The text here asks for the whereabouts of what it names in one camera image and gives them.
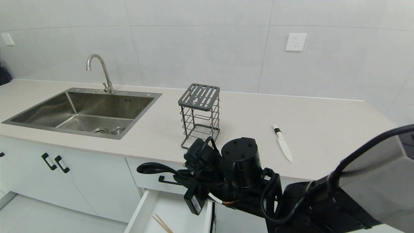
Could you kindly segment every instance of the faucet handle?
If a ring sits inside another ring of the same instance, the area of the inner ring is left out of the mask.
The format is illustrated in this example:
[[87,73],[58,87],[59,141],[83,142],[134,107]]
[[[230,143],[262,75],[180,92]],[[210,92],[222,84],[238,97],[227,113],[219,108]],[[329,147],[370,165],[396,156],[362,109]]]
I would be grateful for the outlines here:
[[106,83],[103,83],[103,86],[105,87],[105,89],[103,91],[108,92],[108,87],[106,86]]

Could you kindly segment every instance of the faucet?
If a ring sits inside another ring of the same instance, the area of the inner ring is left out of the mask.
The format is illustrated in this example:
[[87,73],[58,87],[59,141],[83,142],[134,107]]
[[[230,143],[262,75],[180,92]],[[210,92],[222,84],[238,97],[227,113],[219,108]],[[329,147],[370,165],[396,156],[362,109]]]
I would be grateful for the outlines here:
[[106,86],[106,83],[103,83],[103,86],[105,87],[104,91],[105,92],[108,92],[109,94],[114,94],[115,93],[115,90],[113,89],[111,80],[109,79],[108,71],[106,70],[105,62],[101,58],[101,56],[99,56],[98,54],[92,54],[92,55],[90,55],[88,57],[88,61],[86,61],[86,70],[87,71],[91,71],[92,70],[92,68],[91,68],[91,61],[92,61],[93,58],[97,58],[101,62],[101,64],[102,64],[102,68],[104,70],[103,72],[104,72],[105,77],[106,77],[106,82],[108,83],[108,86]]

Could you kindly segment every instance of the cabinet handle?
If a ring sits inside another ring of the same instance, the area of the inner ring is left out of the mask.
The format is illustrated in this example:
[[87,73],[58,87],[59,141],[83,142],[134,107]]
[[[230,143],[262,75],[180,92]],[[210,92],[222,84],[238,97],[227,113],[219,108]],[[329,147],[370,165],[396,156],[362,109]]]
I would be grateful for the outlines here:
[[56,167],[56,165],[50,165],[49,164],[49,162],[46,160],[46,158],[47,157],[49,157],[49,155],[47,154],[47,153],[44,153],[43,155],[42,155],[42,159],[45,161],[45,163],[48,165],[48,167],[53,171],[53,170],[55,170],[57,167]]
[[58,155],[55,158],[55,161],[58,163],[58,166],[62,169],[63,173],[68,173],[70,171],[70,169],[68,167],[66,167],[65,169],[62,167],[62,165],[60,165],[59,161],[62,160],[62,157],[60,155]]

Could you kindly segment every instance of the drawer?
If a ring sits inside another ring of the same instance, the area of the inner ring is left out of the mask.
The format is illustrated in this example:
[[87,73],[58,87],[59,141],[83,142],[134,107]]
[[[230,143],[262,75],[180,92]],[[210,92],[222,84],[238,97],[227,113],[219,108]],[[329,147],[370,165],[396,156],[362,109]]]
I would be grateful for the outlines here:
[[[153,162],[150,160],[127,158],[128,166],[131,170],[132,176],[137,187],[145,189],[154,189],[164,192],[172,192],[177,194],[185,194],[187,188],[181,185],[167,184],[158,182],[160,175],[165,177],[165,181],[175,182],[172,173],[164,172],[159,174],[141,174],[137,172],[137,167],[143,163]],[[163,163],[175,170],[185,169],[182,165]]]
[[124,233],[166,233],[155,214],[174,233],[215,233],[214,203],[207,201],[200,215],[192,214],[183,195],[147,189]]

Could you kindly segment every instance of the light switch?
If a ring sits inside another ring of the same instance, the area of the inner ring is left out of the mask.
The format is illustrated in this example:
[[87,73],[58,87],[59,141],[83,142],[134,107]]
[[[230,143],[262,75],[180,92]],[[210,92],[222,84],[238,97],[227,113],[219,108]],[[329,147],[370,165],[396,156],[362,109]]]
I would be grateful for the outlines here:
[[302,51],[305,45],[306,34],[289,34],[286,51]]
[[10,36],[9,33],[2,33],[1,37],[3,37],[3,41],[7,46],[13,46],[14,45],[13,39]]

